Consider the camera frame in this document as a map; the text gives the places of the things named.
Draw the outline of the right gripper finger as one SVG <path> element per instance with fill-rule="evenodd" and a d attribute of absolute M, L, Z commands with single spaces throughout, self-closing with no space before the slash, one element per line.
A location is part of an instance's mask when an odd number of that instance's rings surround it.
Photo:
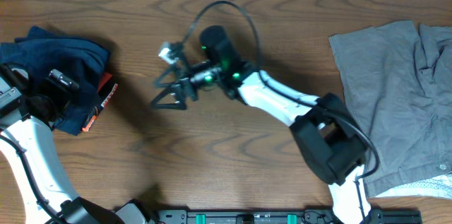
<path fill-rule="evenodd" d="M 186 110 L 186 96 L 180 84 L 171 84 L 160 92 L 150 103 L 155 109 Z"/>
<path fill-rule="evenodd" d="M 156 88 L 166 88 L 181 78 L 186 71 L 187 60 L 185 53 L 179 53 L 179 61 L 173 65 L 167 64 L 167 68 L 154 80 L 153 85 Z"/>

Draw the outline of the dark blue denim shorts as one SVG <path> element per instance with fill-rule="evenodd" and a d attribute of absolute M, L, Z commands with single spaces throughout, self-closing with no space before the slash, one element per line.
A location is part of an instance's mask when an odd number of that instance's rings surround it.
<path fill-rule="evenodd" d="M 1 63 L 25 68 L 33 90 L 52 69 L 75 80 L 80 89 L 96 88 L 109 56 L 107 49 L 89 39 L 57 35 L 37 26 L 31 27 L 26 37 L 1 43 Z"/>

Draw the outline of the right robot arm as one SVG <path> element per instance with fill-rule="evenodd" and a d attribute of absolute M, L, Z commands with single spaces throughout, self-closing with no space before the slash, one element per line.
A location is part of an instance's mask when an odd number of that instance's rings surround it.
<path fill-rule="evenodd" d="M 362 183 L 371 142 L 334 94 L 323 97 L 298 92 L 242 59 L 225 29 L 206 28 L 200 36 L 205 60 L 190 64 L 181 42 L 164 42 L 158 56 L 175 80 L 155 80 L 162 89 L 152 101 L 155 109 L 186 110 L 198 91 L 217 85 L 231 100 L 255 107 L 286 125 L 305 163 L 328 185 L 333 219 L 339 223 L 369 223 L 371 206 Z"/>

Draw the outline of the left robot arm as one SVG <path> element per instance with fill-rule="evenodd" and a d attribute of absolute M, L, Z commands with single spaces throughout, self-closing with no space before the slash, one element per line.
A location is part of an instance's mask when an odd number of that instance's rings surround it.
<path fill-rule="evenodd" d="M 157 223 L 135 199 L 109 210 L 80 197 L 70 182 L 52 127 L 79 84 L 52 69 L 37 90 L 30 88 L 26 71 L 1 65 L 1 152 L 20 190 L 26 223 Z"/>

